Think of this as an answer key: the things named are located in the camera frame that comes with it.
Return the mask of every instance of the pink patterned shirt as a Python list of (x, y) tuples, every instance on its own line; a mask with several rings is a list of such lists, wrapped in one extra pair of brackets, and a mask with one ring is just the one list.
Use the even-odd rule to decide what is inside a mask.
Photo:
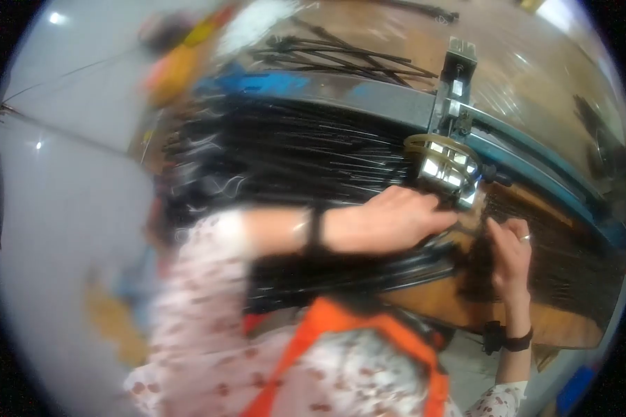
[[(243, 335), (252, 258), (239, 211), (190, 230), (154, 305), (149, 362), (124, 384), (144, 413), (239, 416), (264, 387), (296, 327)], [(324, 335), (279, 384), (273, 417), (419, 417), (427, 393), (420, 365), (370, 329)], [(514, 416), (525, 387), (496, 385), (465, 413), (448, 399), (445, 416)]]

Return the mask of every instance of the black strap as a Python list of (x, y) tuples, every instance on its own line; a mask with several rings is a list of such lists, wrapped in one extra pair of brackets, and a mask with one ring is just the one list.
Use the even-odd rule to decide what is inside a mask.
[(510, 352), (520, 352), (526, 350), (531, 345), (531, 339), (533, 339), (533, 328), (526, 333), (526, 336), (521, 338), (506, 338), (505, 346)]
[(531, 345), (533, 339), (533, 328), (522, 338), (507, 338), (505, 326), (501, 326), (500, 321), (488, 321), (484, 324), (483, 352), (491, 355), (501, 348), (506, 348), (510, 352), (520, 352), (526, 350)]
[(308, 227), (308, 236), (304, 246), (304, 256), (320, 257), (328, 255), (329, 251), (322, 244), (322, 215), (326, 207), (322, 203), (314, 203), (311, 207), (311, 218)]

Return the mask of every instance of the apron strap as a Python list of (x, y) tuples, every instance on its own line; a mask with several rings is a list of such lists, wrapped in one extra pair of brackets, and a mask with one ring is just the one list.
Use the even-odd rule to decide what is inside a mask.
[(318, 297), (311, 305), (266, 386), (243, 411), (242, 417), (267, 417), (271, 414), (277, 381), (323, 333), (361, 328), (380, 330), (394, 345), (425, 364), (429, 372), (429, 387), (424, 416), (442, 417), (448, 396), (448, 377), (439, 365), (434, 348), (386, 313), (359, 318), (325, 297)]

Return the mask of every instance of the person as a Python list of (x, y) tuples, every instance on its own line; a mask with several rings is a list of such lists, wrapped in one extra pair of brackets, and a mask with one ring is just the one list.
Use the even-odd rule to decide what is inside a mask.
[[(407, 250), (457, 221), (454, 212), (436, 211), (438, 203), (433, 195), (391, 186), (364, 205), (324, 212), (320, 242), (340, 254)], [(430, 352), (427, 346), (384, 316), (380, 320), (390, 321), (386, 327), (373, 318), (371, 326), (321, 331), (312, 338), (306, 332), (320, 318), (313, 311), (336, 308), (316, 300), (299, 324), (253, 340), (244, 337), (251, 261), (302, 251), (310, 227), (310, 211), (295, 208), (229, 210), (196, 223), (154, 305), (149, 362), (125, 380), (142, 411), (151, 416), (463, 415), (447, 396), (441, 368), (418, 360), (426, 356), (421, 352)], [(507, 337), (523, 338), (531, 331), (529, 230), (516, 219), (499, 225), (490, 218), (487, 227), (495, 258), (492, 284), (505, 304)], [(318, 324), (368, 323), (334, 311), (337, 316)], [(514, 416), (530, 368), (530, 341), (518, 352), (503, 350), (496, 385), (465, 415)]]

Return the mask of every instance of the right hand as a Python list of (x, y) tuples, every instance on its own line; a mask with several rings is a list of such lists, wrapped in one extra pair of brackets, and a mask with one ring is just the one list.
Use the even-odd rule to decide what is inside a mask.
[(390, 254), (410, 249), (457, 222), (454, 212), (438, 212), (439, 199), (391, 186), (366, 204), (328, 210), (323, 242), (335, 252)]
[(526, 220), (509, 219), (499, 225), (487, 219), (487, 229), (492, 238), (494, 272), (491, 283), (506, 306), (528, 305), (531, 301), (527, 280), (531, 262), (531, 243), (520, 240), (529, 235)]

